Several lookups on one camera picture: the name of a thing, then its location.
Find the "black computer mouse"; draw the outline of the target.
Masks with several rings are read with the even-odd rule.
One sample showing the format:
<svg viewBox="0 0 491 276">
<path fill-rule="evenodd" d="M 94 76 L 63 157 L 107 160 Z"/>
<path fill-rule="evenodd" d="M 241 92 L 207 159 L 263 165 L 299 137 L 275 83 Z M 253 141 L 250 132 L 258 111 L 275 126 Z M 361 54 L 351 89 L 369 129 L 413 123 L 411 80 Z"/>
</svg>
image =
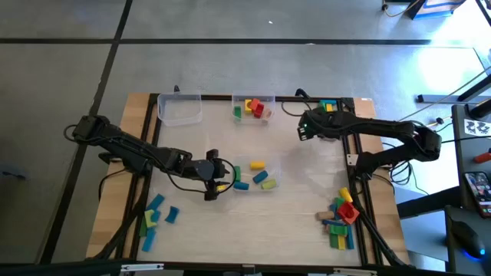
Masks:
<svg viewBox="0 0 491 276">
<path fill-rule="evenodd" d="M 465 222 L 452 221 L 451 232 L 470 257 L 481 259 L 486 254 L 485 245 L 479 235 Z"/>
</svg>

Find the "red handled tool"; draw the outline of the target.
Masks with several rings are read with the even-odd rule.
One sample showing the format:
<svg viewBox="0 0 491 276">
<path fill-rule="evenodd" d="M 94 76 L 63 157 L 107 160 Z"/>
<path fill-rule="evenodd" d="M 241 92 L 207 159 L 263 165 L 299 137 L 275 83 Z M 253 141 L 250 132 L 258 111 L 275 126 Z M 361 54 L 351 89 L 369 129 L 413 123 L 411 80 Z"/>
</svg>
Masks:
<svg viewBox="0 0 491 276">
<path fill-rule="evenodd" d="M 485 163 L 485 162 L 491 161 L 491 148 L 487 152 L 482 153 L 482 154 L 480 154 L 478 156 L 475 156 L 473 158 L 473 161 L 475 163 L 479 163 L 479 164 L 480 163 Z"/>
</svg>

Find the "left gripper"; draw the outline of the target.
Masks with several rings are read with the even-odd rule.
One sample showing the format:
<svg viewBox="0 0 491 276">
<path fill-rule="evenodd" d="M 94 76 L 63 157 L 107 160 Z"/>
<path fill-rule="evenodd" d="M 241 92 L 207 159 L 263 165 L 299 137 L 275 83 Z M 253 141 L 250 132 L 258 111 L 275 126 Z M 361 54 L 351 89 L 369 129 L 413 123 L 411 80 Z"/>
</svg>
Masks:
<svg viewBox="0 0 491 276">
<path fill-rule="evenodd" d="M 230 182 L 224 180 L 229 174 L 226 165 L 219 157 L 217 149 L 206 152 L 206 159 L 192 160 L 187 163 L 187 178 L 205 181 L 205 200 L 217 200 L 218 195 L 225 192 Z"/>
</svg>

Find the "black side desk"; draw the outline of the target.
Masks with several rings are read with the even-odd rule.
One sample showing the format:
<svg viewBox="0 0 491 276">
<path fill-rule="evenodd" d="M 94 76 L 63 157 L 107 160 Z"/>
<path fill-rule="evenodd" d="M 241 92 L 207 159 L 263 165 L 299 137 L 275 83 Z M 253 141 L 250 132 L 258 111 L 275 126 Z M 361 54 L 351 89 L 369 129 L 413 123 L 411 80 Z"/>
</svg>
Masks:
<svg viewBox="0 0 491 276">
<path fill-rule="evenodd" d="M 474 116 L 469 105 L 452 107 L 453 138 L 443 140 L 438 160 L 412 162 L 424 192 L 398 189 L 397 210 L 407 250 L 440 259 L 446 272 L 491 276 L 491 218 L 479 214 L 464 179 L 464 173 L 484 172 L 491 181 L 491 161 L 473 161 L 491 148 L 491 136 L 464 133 L 465 119 L 491 123 L 491 108 Z M 479 235 L 483 258 L 463 251 L 451 232 L 452 221 L 465 222 Z"/>
</svg>

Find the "clear plastic bin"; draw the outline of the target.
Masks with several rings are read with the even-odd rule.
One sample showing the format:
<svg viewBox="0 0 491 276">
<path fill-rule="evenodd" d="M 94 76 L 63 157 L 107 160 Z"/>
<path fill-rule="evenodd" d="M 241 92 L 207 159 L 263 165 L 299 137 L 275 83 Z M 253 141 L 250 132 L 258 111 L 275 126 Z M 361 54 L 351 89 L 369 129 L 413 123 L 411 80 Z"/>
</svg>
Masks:
<svg viewBox="0 0 491 276">
<path fill-rule="evenodd" d="M 265 162 L 265 168 L 263 170 L 265 170 L 269 175 L 267 179 L 263 180 L 259 184 L 255 184 L 252 178 L 263 170 L 251 170 L 249 168 L 249 164 L 254 161 Z M 281 169 L 281 162 L 277 156 L 257 155 L 257 154 L 241 155 L 241 156 L 236 156 L 232 164 L 234 166 L 239 166 L 241 168 L 240 182 L 245 182 L 249 184 L 249 190 L 247 191 L 236 190 L 232 187 L 232 189 L 235 192 L 255 192 L 255 193 L 273 192 L 276 189 L 278 189 L 281 184 L 282 169 Z M 261 184 L 269 179 L 275 179 L 277 182 L 277 186 L 269 190 L 262 189 Z"/>
<path fill-rule="evenodd" d="M 260 100 L 260 103 L 265 106 L 263 114 L 266 109 L 270 109 L 272 111 L 272 116 L 268 119 L 265 120 L 263 119 L 263 114 L 260 119 L 255 118 L 253 116 L 253 112 L 251 114 L 246 114 L 244 111 L 245 107 L 245 100 L 247 99 L 254 99 L 257 98 Z M 272 121 L 273 117 L 275 116 L 275 94 L 272 91 L 268 90 L 236 90 L 232 93 L 232 111 L 231 115 L 232 118 L 236 123 L 241 123 L 241 124 L 258 124 L 258 125 L 267 125 L 269 124 L 270 121 Z M 233 108 L 234 106 L 240 106 L 242 108 L 242 118 L 237 120 L 234 115 L 233 115 Z"/>
<path fill-rule="evenodd" d="M 166 127 L 200 123 L 203 119 L 201 93 L 175 91 L 160 94 L 157 97 L 157 116 Z"/>
</svg>

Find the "black aluminium table frame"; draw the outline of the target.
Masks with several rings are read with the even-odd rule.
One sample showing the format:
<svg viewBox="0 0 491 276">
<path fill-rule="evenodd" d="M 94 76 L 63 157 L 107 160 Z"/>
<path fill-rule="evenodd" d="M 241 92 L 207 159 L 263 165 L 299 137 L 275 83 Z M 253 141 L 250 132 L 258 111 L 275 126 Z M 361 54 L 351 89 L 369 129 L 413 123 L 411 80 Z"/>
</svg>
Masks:
<svg viewBox="0 0 491 276">
<path fill-rule="evenodd" d="M 236 156 L 277 156 L 281 184 L 273 192 L 235 192 L 230 189 L 207 202 L 201 184 L 168 177 L 154 171 L 149 194 L 165 197 L 160 211 L 170 206 L 180 213 L 174 224 L 160 220 L 149 252 L 139 251 L 141 261 L 241 264 L 358 266 L 381 260 L 363 225 L 354 227 L 354 249 L 330 246 L 325 227 L 315 214 L 328 209 L 340 188 L 348 185 L 346 155 L 356 153 L 359 140 L 326 142 L 298 138 L 301 102 L 276 107 L 267 125 L 236 123 L 232 98 L 203 97 L 203 119 L 184 126 L 162 126 L 157 131 L 161 146 L 176 147 L 203 158 L 216 148 L 231 164 Z"/>
</svg>

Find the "white printed card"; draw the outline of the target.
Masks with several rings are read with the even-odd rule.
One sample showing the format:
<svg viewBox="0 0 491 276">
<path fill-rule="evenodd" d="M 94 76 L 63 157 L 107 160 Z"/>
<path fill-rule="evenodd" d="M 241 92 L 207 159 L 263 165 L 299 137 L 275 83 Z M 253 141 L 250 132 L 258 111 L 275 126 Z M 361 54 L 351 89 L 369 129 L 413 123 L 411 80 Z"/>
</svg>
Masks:
<svg viewBox="0 0 491 276">
<path fill-rule="evenodd" d="M 491 136 L 491 123 L 465 119 L 464 133 L 471 136 Z"/>
</svg>

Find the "black rig beam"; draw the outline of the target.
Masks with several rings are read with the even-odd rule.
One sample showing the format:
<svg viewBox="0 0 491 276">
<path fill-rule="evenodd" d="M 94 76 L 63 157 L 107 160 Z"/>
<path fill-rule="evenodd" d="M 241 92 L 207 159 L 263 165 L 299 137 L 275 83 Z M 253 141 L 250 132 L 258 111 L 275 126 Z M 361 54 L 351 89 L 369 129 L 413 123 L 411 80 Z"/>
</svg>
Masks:
<svg viewBox="0 0 491 276">
<path fill-rule="evenodd" d="M 0 276 L 85 276 L 121 273 L 124 264 L 164 263 L 158 261 L 135 261 L 130 259 L 76 261 L 54 264 L 27 264 L 1 266 Z M 243 274 L 267 273 L 319 273 L 333 274 L 334 268 L 354 268 L 376 271 L 378 276 L 475 276 L 455 272 L 429 271 L 410 266 L 380 266 L 367 264 L 363 266 L 304 266 L 304 265 L 272 265 L 272 264 L 206 264 L 206 263 L 164 263 L 163 270 L 182 271 L 235 271 Z"/>
</svg>

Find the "smartphone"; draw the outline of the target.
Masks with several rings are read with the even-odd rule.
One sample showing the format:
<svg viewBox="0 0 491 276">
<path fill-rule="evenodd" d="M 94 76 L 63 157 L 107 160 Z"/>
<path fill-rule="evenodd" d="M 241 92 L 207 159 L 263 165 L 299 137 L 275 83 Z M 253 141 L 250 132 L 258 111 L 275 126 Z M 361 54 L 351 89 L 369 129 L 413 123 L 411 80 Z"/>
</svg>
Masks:
<svg viewBox="0 0 491 276">
<path fill-rule="evenodd" d="M 491 181 L 484 172 L 465 172 L 464 179 L 470 188 L 479 214 L 491 219 Z"/>
</svg>

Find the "black stand base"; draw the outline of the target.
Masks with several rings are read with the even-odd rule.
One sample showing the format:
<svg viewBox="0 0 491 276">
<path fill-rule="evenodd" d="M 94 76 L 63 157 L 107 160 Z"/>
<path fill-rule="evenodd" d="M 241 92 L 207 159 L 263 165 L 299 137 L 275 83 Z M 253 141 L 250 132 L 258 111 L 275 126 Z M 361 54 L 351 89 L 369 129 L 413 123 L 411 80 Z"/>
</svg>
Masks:
<svg viewBox="0 0 491 276">
<path fill-rule="evenodd" d="M 466 89 L 452 95 L 420 94 L 416 102 L 419 104 L 478 104 L 491 98 L 491 73 L 482 80 Z"/>
</svg>

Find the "blue and white box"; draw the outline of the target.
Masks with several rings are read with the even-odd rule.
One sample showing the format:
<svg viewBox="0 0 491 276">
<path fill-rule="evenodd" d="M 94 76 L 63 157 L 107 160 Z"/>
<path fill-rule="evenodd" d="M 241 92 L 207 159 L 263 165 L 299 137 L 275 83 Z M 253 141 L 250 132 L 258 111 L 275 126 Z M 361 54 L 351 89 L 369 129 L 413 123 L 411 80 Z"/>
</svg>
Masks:
<svg viewBox="0 0 491 276">
<path fill-rule="evenodd" d="M 412 20 L 451 16 L 466 0 L 414 0 L 406 12 Z"/>
</svg>

